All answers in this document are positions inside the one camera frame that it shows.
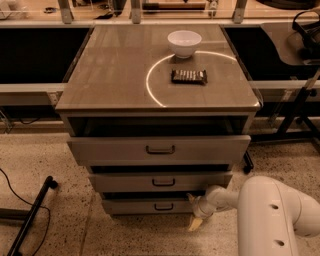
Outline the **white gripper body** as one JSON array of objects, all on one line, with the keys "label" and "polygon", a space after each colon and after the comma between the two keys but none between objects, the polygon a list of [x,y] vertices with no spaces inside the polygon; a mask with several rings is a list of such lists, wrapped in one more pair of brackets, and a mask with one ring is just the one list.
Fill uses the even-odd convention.
[{"label": "white gripper body", "polygon": [[193,214],[200,219],[210,217],[214,210],[213,206],[206,200],[204,196],[197,196],[192,202]]}]

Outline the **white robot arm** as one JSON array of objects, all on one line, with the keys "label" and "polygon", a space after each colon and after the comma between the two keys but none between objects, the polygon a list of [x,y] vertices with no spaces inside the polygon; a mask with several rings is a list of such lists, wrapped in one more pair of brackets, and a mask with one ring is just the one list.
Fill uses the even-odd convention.
[{"label": "white robot arm", "polygon": [[191,231],[216,212],[237,210],[238,256],[299,256],[296,238],[320,234],[320,203],[270,177],[253,176],[238,192],[213,185],[187,197]]}]

